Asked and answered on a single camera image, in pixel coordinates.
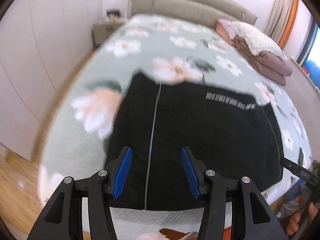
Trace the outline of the person's right hand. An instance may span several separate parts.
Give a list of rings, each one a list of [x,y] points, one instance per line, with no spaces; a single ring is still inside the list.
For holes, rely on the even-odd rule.
[[[286,233],[289,236],[294,235],[298,229],[299,229],[299,223],[301,220],[301,206],[302,196],[297,196],[294,200],[286,203],[284,205],[284,209],[286,210],[286,214],[288,215],[291,213],[291,216],[289,218],[289,223],[286,227]],[[307,208],[308,214],[309,214],[309,221],[313,221],[315,216],[317,215],[317,212],[319,211],[319,208],[317,208],[313,202],[309,203],[309,206]]]

